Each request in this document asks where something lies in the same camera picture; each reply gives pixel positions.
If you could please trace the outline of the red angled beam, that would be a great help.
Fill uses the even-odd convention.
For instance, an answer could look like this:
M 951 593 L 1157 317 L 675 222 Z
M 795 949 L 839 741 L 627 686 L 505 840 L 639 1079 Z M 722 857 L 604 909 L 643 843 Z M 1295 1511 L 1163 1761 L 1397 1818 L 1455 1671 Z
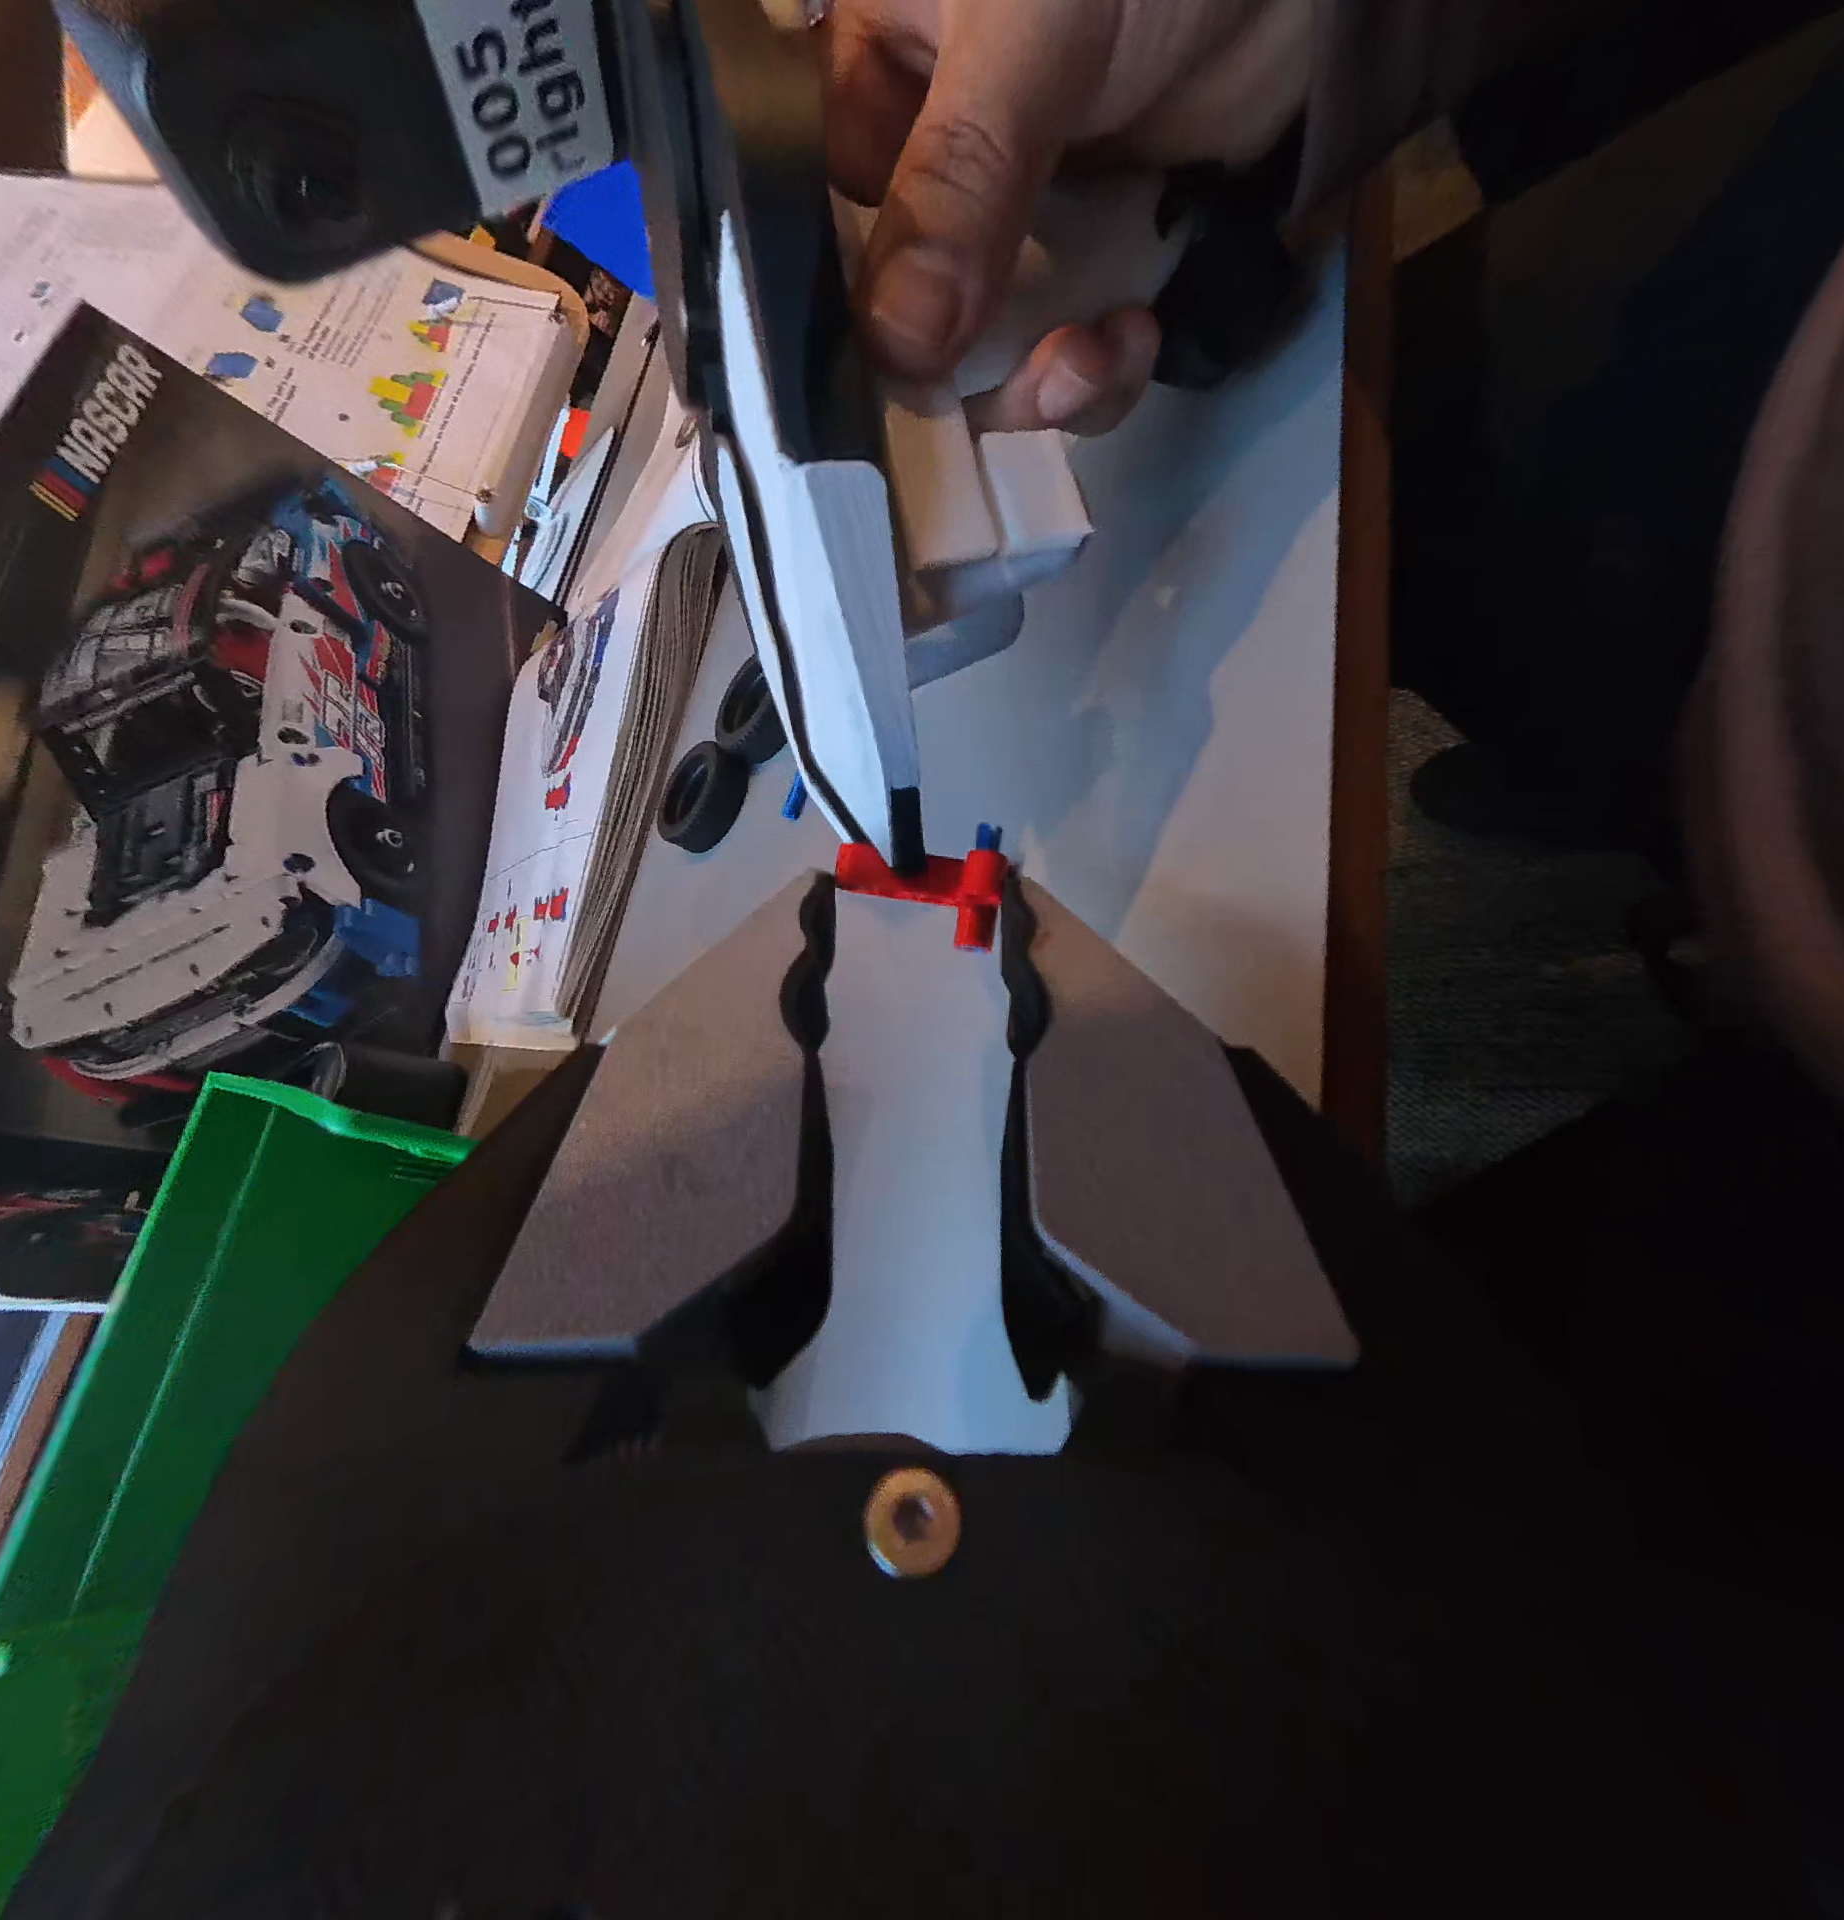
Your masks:
M 923 856 L 911 873 L 895 871 L 870 843 L 851 843 L 835 856 L 835 888 L 875 901 L 940 906 L 960 919 L 985 921 L 998 916 L 1008 861 L 991 847 L 966 856 Z

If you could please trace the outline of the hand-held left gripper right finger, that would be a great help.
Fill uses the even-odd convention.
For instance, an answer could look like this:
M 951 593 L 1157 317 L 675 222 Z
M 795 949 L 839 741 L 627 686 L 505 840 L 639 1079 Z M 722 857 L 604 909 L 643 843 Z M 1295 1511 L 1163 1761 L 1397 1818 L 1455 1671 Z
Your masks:
M 1000 1301 L 1030 1399 L 1104 1362 L 1341 1373 L 1363 1355 L 1221 1040 L 1007 877 Z

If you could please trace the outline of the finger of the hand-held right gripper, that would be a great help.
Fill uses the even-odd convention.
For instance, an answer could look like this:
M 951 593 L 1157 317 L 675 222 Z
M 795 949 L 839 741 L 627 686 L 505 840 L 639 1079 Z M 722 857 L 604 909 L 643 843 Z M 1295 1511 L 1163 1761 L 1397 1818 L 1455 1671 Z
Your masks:
M 736 222 L 718 218 L 718 327 L 728 426 L 718 502 L 772 700 L 812 801 L 839 840 L 866 840 L 866 700 L 847 610 L 852 471 L 782 446 Z
M 838 832 L 890 849 L 893 786 L 921 789 L 887 483 L 864 461 L 795 470 L 795 680 L 804 769 Z

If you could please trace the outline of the printed instruction sheet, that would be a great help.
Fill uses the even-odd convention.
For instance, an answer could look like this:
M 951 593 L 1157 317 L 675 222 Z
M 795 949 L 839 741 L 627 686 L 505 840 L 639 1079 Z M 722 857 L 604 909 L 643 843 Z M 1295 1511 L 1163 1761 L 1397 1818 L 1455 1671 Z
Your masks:
M 446 534 L 514 534 L 582 352 L 574 297 L 494 254 L 284 286 L 162 187 L 0 174 L 0 416 L 87 305 Z

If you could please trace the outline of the green plastic bin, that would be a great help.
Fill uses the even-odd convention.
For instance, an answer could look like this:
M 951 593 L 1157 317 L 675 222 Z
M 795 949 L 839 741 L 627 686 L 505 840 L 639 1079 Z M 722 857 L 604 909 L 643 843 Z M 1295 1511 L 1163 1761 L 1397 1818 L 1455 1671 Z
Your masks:
M 0 1911 L 90 1764 L 237 1430 L 476 1143 L 214 1076 L 0 1545 Z

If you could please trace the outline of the grey desk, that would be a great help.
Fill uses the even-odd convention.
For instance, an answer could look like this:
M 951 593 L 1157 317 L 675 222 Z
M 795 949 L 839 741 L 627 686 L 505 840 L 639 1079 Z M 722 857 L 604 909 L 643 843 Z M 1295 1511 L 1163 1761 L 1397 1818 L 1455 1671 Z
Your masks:
M 1096 532 L 1000 653 L 917 696 L 932 854 L 1003 830 L 1008 877 L 1046 888 L 1285 1096 L 1324 1068 L 1339 612 L 1346 288 L 1327 258 L 1285 344 L 1217 393 L 1153 391 L 1075 449 Z M 838 832 L 809 800 L 780 818 L 790 755 L 754 775 L 710 856 L 646 843 L 601 979 L 610 1040 L 675 975 L 795 877 L 830 874 Z M 945 1456 L 1054 1452 L 1107 1396 L 1327 1388 L 1341 1373 L 1104 1362 L 1035 1401 L 1000 1301 L 1000 1160 L 1011 1088 L 998 932 L 955 948 L 953 912 L 835 888 L 831 1301 L 763 1388 L 718 1362 L 461 1367 L 490 1388 L 559 1396 L 601 1444 L 675 1426 L 684 1401 L 750 1401 L 778 1451 L 903 1441 Z M 596 1050 L 476 1152 L 519 1143 L 523 1212 L 566 1136 Z

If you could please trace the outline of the person's brown sweater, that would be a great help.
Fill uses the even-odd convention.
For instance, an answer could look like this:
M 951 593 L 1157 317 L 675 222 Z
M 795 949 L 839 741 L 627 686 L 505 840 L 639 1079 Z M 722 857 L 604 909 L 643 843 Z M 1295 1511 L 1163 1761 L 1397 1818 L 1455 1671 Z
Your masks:
M 1727 1005 L 1844 1109 L 1844 242 L 1758 402 L 1680 789 Z

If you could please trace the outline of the black rubber toy tire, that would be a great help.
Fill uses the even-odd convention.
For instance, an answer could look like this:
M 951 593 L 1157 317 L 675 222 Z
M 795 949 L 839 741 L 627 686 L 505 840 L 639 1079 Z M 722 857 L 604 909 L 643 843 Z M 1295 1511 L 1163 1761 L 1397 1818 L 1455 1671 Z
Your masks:
M 716 740 L 695 744 L 671 769 L 656 830 L 690 856 L 710 856 L 742 816 L 750 790 L 748 760 Z
M 780 755 L 786 744 L 788 732 L 773 702 L 764 669 L 756 655 L 748 655 L 720 696 L 716 745 L 754 772 Z

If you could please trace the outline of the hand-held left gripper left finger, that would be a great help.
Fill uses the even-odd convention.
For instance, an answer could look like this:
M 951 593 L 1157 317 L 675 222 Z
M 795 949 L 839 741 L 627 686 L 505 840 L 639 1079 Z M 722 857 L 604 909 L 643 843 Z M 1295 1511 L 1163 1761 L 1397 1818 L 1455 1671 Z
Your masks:
M 490 1362 L 769 1386 L 831 1301 L 835 880 L 795 877 L 601 1046 L 469 1334 Z

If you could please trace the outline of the open instruction booklet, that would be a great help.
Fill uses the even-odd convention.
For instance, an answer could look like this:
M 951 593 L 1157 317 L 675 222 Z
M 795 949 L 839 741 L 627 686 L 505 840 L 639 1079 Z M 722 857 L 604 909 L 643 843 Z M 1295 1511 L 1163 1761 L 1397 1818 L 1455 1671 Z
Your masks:
M 519 674 L 450 1044 L 558 1047 L 586 1031 L 727 578 L 720 526 L 685 527 Z

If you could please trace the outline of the blue plastic bin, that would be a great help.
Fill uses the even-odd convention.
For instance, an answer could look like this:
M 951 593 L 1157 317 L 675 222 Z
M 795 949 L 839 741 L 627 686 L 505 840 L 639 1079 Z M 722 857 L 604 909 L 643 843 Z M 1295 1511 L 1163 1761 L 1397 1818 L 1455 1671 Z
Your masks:
M 633 161 L 561 187 L 547 200 L 541 225 L 636 296 L 656 300 L 643 183 Z

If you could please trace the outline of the person's right hand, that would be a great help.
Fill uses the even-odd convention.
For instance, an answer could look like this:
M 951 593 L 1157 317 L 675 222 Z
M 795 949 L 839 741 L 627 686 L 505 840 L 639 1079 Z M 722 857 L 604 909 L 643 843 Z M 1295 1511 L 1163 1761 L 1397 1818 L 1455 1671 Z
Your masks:
M 1247 167 L 1293 127 L 1309 2 L 838 2 L 831 183 L 877 207 L 855 315 L 881 372 L 946 382 L 1065 171 Z

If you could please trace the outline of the white tray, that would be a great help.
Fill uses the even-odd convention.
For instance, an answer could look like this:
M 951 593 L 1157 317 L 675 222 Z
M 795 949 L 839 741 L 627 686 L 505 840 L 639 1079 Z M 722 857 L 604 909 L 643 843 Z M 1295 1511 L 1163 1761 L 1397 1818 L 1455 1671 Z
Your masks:
M 513 541 L 505 573 L 524 590 L 574 607 L 589 558 L 601 551 L 646 467 L 671 452 L 692 450 L 696 421 L 680 401 L 671 370 L 656 309 L 633 300 L 574 452 L 558 454 L 544 470 L 553 489 L 530 500 L 530 514 Z

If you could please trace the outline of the toy car box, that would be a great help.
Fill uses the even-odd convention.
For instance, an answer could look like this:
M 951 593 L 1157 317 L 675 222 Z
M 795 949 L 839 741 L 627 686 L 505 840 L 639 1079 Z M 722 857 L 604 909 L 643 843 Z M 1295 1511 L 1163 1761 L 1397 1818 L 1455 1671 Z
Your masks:
M 0 416 L 0 1312 L 108 1302 L 218 1073 L 450 1129 L 524 590 L 78 303 Z

